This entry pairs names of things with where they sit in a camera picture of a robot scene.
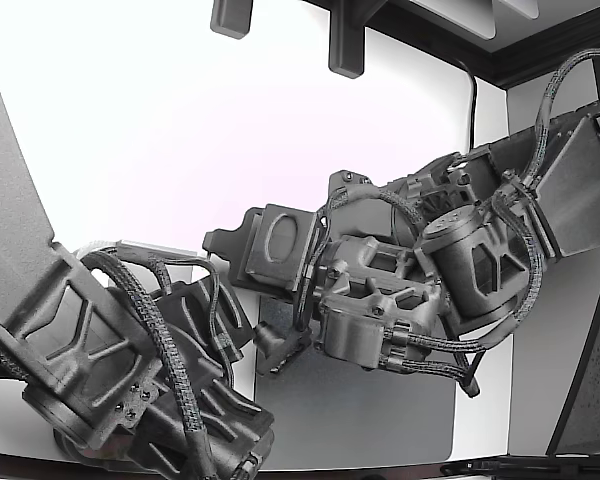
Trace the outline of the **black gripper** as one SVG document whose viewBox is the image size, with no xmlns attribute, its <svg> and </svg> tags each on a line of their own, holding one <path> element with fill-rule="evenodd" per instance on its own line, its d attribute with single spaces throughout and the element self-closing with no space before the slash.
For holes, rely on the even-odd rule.
<svg viewBox="0 0 600 480">
<path fill-rule="evenodd" d="M 244 226 L 215 229 L 205 234 L 203 249 L 231 265 L 243 259 L 240 271 L 247 280 L 294 294 L 315 231 L 315 212 L 267 204 L 256 215 L 255 233 L 248 243 Z"/>
</svg>

